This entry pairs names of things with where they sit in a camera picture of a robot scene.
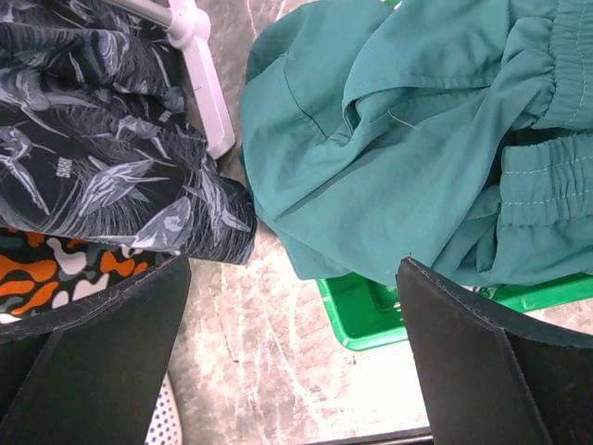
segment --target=clothing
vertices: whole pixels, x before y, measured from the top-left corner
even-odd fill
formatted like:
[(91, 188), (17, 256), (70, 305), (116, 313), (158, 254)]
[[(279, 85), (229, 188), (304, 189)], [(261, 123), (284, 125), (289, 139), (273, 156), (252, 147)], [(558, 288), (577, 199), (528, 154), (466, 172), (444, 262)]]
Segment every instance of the clothing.
[(472, 286), (593, 267), (593, 9), (322, 0), (268, 28), (242, 96), (257, 215), (301, 278)]
[(162, 260), (161, 253), (0, 229), (0, 324), (82, 299)]
[(3, 1), (0, 225), (245, 263), (253, 205), (185, 120), (181, 63), (103, 1)]

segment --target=metal rod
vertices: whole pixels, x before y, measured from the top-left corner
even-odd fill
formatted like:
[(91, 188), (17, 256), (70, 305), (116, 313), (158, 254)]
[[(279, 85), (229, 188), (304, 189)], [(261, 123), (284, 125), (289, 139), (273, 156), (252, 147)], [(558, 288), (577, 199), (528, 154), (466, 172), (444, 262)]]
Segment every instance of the metal rod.
[(173, 22), (173, 15), (164, 6), (151, 0), (104, 0), (113, 6), (125, 9), (142, 19), (150, 20), (161, 28), (168, 29)]

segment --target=polka dot fabric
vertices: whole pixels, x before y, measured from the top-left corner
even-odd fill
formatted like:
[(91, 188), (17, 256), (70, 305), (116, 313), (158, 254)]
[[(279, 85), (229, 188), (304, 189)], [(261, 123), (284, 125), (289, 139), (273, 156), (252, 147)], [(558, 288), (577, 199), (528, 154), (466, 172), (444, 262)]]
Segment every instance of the polka dot fabric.
[(167, 374), (158, 393), (157, 406), (152, 414), (145, 445), (183, 445), (177, 402)]

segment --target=tile floor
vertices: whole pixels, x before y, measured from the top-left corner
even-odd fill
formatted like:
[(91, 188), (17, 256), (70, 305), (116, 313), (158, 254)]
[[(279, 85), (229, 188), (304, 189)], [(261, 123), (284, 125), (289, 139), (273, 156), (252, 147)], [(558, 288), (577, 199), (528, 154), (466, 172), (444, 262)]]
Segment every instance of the tile floor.
[[(239, 135), (249, 47), (302, 3), (198, 2), (212, 18), (211, 49)], [(236, 153), (223, 167), (242, 179)], [(266, 227), (247, 267), (194, 261), (193, 271), (170, 365), (188, 445), (292, 445), (427, 426), (409, 345), (356, 354), (339, 345), (315, 284), (297, 280)], [(536, 316), (593, 333), (592, 312), (581, 302)]]

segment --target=black patterned fabric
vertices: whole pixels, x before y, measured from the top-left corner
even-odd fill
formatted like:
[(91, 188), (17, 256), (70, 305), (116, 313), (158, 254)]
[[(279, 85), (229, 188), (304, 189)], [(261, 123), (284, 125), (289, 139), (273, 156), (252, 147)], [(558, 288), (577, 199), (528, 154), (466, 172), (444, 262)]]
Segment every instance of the black patterned fabric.
[(185, 120), (182, 65), (102, 1), (0, 1), (0, 225), (245, 263), (252, 203)]

